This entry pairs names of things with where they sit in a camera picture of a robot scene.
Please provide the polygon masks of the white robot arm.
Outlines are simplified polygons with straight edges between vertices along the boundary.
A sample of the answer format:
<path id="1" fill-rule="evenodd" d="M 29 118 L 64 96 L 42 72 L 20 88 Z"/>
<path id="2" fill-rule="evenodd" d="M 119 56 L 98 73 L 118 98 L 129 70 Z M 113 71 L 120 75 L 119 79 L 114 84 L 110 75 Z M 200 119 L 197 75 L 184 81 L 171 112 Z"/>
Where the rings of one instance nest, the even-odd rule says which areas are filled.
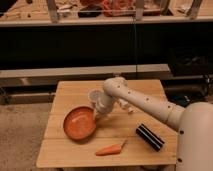
<path id="1" fill-rule="evenodd" d="M 181 107 L 129 88 L 123 77 L 104 81 L 95 109 L 108 114 L 115 99 L 127 101 L 178 132 L 176 171 L 213 171 L 213 104 Z"/>

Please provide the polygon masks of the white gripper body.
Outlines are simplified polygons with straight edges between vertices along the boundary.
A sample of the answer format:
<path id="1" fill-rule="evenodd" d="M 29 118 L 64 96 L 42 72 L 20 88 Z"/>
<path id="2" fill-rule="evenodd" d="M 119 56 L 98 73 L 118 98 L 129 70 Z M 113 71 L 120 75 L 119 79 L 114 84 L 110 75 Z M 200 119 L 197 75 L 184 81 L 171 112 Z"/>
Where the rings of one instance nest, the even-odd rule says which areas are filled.
<path id="1" fill-rule="evenodd" d="M 115 100 L 113 98 L 99 98 L 95 104 L 95 119 L 99 120 L 112 112 Z"/>

